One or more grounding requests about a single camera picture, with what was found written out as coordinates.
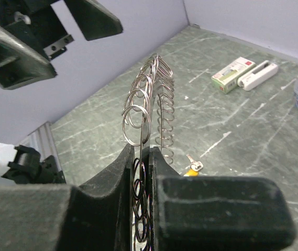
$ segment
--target green and white box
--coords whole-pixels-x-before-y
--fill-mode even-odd
[[[237,86],[238,78],[255,66],[256,64],[253,61],[239,57],[212,76],[213,84],[224,93],[228,93]]]

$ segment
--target green marble tabletop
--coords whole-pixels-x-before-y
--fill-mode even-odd
[[[282,189],[298,229],[298,110],[292,101],[298,64],[191,27],[155,52],[175,76],[172,166],[185,173],[190,154],[203,163],[202,175],[270,178]],[[270,60],[280,70],[250,92],[236,88],[225,95],[211,76],[239,56]],[[68,183],[90,179],[125,146],[123,103],[145,60],[52,126]],[[287,250],[298,251],[298,238]]]

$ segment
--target key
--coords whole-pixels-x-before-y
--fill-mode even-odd
[[[203,164],[200,161],[195,161],[192,157],[188,154],[186,155],[190,162],[191,162],[191,169],[195,172],[199,172],[203,168]]]

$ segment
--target metal spring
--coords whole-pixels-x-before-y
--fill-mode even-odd
[[[173,144],[173,126],[174,120],[174,80],[173,73],[162,58],[153,54],[140,69],[139,74],[133,81],[129,94],[124,102],[123,116],[123,135],[126,141],[133,146],[140,147],[139,158],[133,163],[133,211],[135,215],[135,236],[134,250],[136,251],[136,240],[139,243],[145,243],[141,250],[150,250],[151,243],[151,225],[148,210],[148,198],[146,194],[147,171],[142,162],[142,149],[150,146],[151,119],[154,99],[158,96],[158,131],[160,136],[155,138],[155,142],[160,145],[164,157],[173,163],[173,151],[169,147]],[[142,101],[143,105],[135,105],[134,99]],[[130,112],[141,113],[141,124],[135,124],[131,118]],[[126,133],[126,126],[130,125],[135,129],[141,130],[141,137],[138,143],[133,142]],[[135,179],[136,171],[139,170],[139,178]]]

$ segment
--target wall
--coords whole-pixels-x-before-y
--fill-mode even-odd
[[[188,25],[182,0],[99,2],[121,20],[124,33],[88,42],[65,3],[55,3],[75,42],[52,61],[56,78],[0,89],[1,142],[15,144],[44,122],[56,121]]]
[[[191,24],[298,58],[298,1],[185,0]]]

